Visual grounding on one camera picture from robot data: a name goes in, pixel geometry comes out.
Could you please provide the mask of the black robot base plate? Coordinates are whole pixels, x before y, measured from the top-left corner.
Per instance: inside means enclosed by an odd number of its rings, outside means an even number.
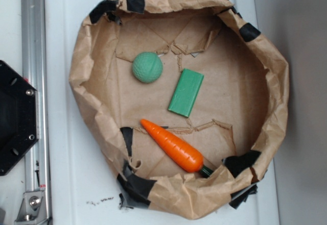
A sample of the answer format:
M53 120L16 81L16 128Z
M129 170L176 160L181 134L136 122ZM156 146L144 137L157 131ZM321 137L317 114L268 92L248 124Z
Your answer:
M36 95L34 87L1 61L1 176L38 140Z

